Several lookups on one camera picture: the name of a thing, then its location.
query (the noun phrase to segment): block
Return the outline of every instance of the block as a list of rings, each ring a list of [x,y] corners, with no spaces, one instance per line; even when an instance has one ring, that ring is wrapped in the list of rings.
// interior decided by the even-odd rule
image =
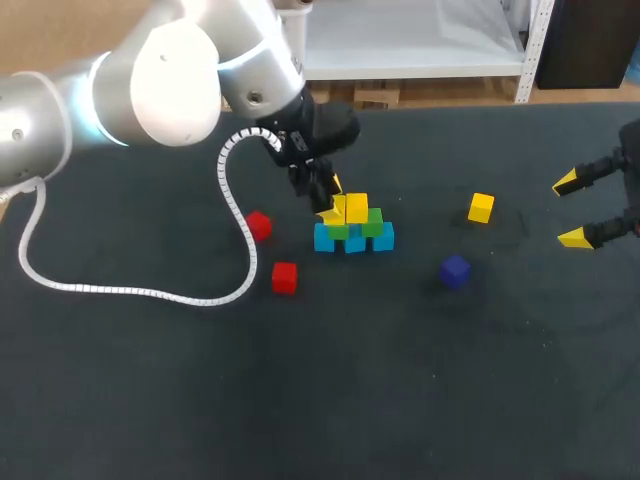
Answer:
[[[246,220],[256,242],[262,242],[271,236],[271,219],[264,213],[253,212]]]
[[[349,225],[329,225],[326,227],[329,231],[329,238],[331,240],[346,240],[349,238]]]
[[[369,209],[369,219],[362,225],[362,236],[365,238],[379,237],[384,233],[384,222],[382,220],[382,210],[379,208]]]
[[[363,224],[369,220],[369,200],[366,193],[347,194],[347,223]]]
[[[273,266],[271,285],[275,293],[294,295],[298,288],[298,266],[295,263],[276,263]]]
[[[440,280],[452,290],[457,290],[469,281],[471,265],[460,255],[454,255],[440,266]]]
[[[333,196],[333,209],[320,212],[325,225],[340,226],[346,221],[347,198],[344,195]]]
[[[349,225],[349,238],[344,242],[344,253],[367,251],[367,239],[362,236],[361,225]]]
[[[491,195],[474,194],[471,201],[471,209],[469,210],[469,220],[478,223],[489,223],[494,200]]]
[[[336,251],[336,242],[329,238],[328,228],[322,223],[316,223],[313,232],[313,245],[316,252],[333,253]]]
[[[396,234],[391,222],[384,222],[382,235],[373,239],[374,252],[390,252],[395,248]]]

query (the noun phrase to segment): red block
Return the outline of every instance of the red block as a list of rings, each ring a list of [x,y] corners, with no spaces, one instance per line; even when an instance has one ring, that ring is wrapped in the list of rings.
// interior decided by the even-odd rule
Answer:
[[[247,217],[247,225],[256,242],[262,242],[271,236],[271,219],[264,213],[253,212]]]
[[[294,295],[298,287],[298,266],[295,263],[276,263],[271,284],[275,293]]]

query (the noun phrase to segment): wall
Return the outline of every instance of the wall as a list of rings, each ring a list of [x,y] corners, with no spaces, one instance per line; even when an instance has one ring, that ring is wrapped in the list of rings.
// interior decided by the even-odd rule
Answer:
[[[113,48],[150,0],[0,0],[0,73],[48,71]]]

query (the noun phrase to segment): white shelf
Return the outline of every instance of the white shelf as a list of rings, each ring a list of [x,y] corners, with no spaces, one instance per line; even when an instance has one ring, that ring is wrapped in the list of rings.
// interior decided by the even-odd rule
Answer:
[[[519,76],[525,54],[500,0],[321,0],[309,80]]]

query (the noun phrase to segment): black cabinet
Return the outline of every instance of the black cabinet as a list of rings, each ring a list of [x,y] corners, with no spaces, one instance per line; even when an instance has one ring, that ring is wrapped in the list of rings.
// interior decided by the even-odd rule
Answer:
[[[640,0],[556,0],[541,89],[618,88],[640,37]]]

